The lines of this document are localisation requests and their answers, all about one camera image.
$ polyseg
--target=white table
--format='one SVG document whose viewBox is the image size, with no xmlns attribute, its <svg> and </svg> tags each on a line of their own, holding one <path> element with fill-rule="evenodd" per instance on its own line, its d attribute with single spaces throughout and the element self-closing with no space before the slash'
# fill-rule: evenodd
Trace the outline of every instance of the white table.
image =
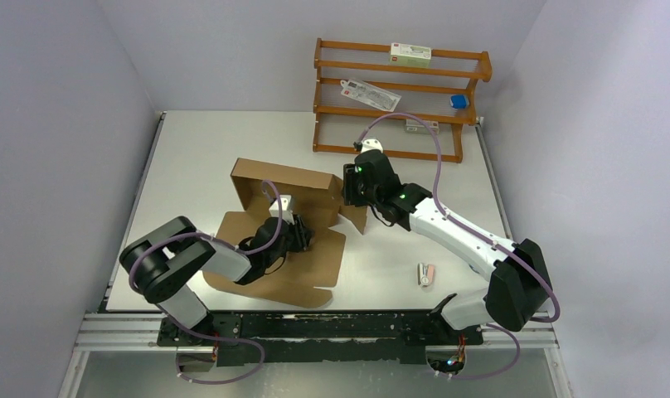
<svg viewBox="0 0 670 398">
<path fill-rule="evenodd" d="M 350 163 L 353 156 L 313 153 L 314 120 L 313 114 L 303 112 L 168 112 L 156 138 L 124 244 L 180 215 L 187 216 L 202 231 L 217 231 L 226 211 L 242 210 L 230 180 L 238 157 L 342 175 L 342 165 Z M 366 122 L 362 118 L 339 116 L 325 119 L 321 140 L 351 143 Z M 402 123 L 387 120 L 369 136 L 378 137 L 385 148 L 435 150 L 430 137 L 406 134 Z M 440 140 L 444 148 L 452 148 L 450 133 L 441 131 Z M 462 163 L 443 165 L 440 199 L 482 228 L 505 235 L 474 128 L 464 128 L 462 142 Z M 394 158 L 391 163 L 401 181 L 432 188 L 435 163 Z M 464 293 L 485 285 L 461 259 L 433 241 L 399 227 L 386 228 L 371 214 L 365 235 L 360 235 L 344 218 L 333 229 L 345 234 L 347 243 L 340 278 L 333 288 L 333 300 L 322 309 L 433 308 L 448 294 Z M 416 283 L 419 262 L 437 265 L 435 281 L 427 289 Z M 108 311 L 157 310 L 130 290 L 128 275 L 122 267 L 117 267 L 111 284 Z M 213 310 L 295 308 L 217 291 L 200 273 L 191 279 L 189 286 Z"/>
</svg>

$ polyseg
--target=open cardboard box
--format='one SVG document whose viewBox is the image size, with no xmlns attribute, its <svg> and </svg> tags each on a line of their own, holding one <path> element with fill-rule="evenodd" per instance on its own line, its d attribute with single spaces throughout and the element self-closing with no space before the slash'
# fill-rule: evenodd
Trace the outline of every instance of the open cardboard box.
<svg viewBox="0 0 670 398">
<path fill-rule="evenodd" d="M 337 284 L 340 274 L 345 235 L 331 231 L 342 214 L 364 233 L 367 208 L 344 206 L 342 179 L 325 172 L 258 162 L 238 158 L 231 173 L 237 196 L 245 211 L 225 214 L 217 237 L 237 245 L 269 217 L 269 201 L 261 191 L 262 180 L 271 180 L 281 195 L 294 199 L 294 213 L 314 231 L 311 245 L 303 253 L 288 253 L 284 264 L 273 274 L 266 274 L 251 284 L 241 286 L 227 278 L 203 272 L 203 278 L 213 288 L 249 297 L 280 303 L 316 308 L 333 297 L 328 289 Z M 267 269 L 274 271 L 279 261 Z"/>
</svg>

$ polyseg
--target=green and white box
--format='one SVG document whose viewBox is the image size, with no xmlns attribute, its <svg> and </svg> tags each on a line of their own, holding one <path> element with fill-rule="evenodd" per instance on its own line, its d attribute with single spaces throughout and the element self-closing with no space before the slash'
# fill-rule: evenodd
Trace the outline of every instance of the green and white box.
<svg viewBox="0 0 670 398">
<path fill-rule="evenodd" d="M 428 68 L 433 50 L 430 47 L 412 46 L 411 44 L 391 43 L 389 64 L 408 66 L 411 68 Z"/>
</svg>

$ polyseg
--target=metal frame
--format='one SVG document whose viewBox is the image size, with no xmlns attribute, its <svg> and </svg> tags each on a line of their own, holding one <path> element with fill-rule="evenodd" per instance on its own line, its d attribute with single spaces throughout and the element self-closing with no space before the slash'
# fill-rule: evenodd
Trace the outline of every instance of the metal frame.
<svg viewBox="0 0 670 398">
<path fill-rule="evenodd" d="M 133 210 L 130 214 L 128 228 L 125 231 L 123 238 L 123 247 L 126 243 L 129 234 L 129 226 L 137 209 L 139 196 L 142 193 L 142 188 L 147 177 L 147 171 L 154 149 L 157 146 L 159 134 L 162 131 L 162 126 L 166 112 L 162 114 L 157 132 L 155 133 L 152 148 L 143 175 L 140 179 L 138 190 L 135 195 Z M 501 197 L 498 193 L 498 186 L 496 178 L 493 174 L 492 164 L 488 158 L 485 142 L 483 141 L 482 132 L 483 118 L 478 118 L 475 126 L 479 141 L 482 146 L 484 161 L 487 164 L 489 178 L 491 179 L 494 195 L 497 199 L 498 210 L 502 217 L 503 228 L 509 239 L 512 239 L 511 230 L 508 226 L 506 213 L 503 210 Z M 118 264 L 116 264 L 113 271 L 109 288 L 113 285 L 115 273 Z M 106 290 L 104 301 L 109 295 L 109 288 Z M 546 316 L 546 313 L 539 313 L 537 316 Z M 160 313 L 89 313 L 84 316 L 81 323 L 79 334 L 74 344 L 74 350 L 67 367 L 66 376 L 61 385 L 59 393 L 60 398 L 75 398 L 79 390 L 81 379 L 83 378 L 86 363 L 92 352 L 211 352 L 212 347 L 159 347 L 156 343 L 160 324 L 164 318 Z M 560 348 L 556 340 L 555 331 L 551 324 L 548 323 L 534 323 L 530 322 L 520 332 L 514 333 L 522 348 L 542 349 L 545 352 L 547 359 L 548 370 L 551 375 L 552 384 L 555 387 L 556 396 L 558 398 L 571 398 L 572 390 L 570 382 L 565 373 L 564 364 L 562 361 Z M 484 344 L 480 346 L 468 346 L 469 350 L 484 350 L 484 349 L 514 349 L 515 345 L 508 337 L 499 331 L 488 327 L 482 327 L 482 335 Z M 429 352 L 436 351 L 451 351 L 457 349 L 456 346 L 430 346 L 426 350 Z"/>
</svg>

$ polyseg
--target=wall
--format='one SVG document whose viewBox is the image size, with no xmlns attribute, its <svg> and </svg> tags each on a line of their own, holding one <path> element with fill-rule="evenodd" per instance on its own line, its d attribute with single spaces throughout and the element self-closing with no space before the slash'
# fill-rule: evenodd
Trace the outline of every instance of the wall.
<svg viewBox="0 0 670 398">
<path fill-rule="evenodd" d="M 57 396 L 156 123 L 95 1 L 0 2 L 0 396 Z"/>
<path fill-rule="evenodd" d="M 489 51 L 483 111 L 544 2 L 100 0 L 158 109 L 291 111 L 313 108 L 317 37 Z"/>
<path fill-rule="evenodd" d="M 670 1 L 548 0 L 485 135 L 575 396 L 670 396 Z"/>
</svg>

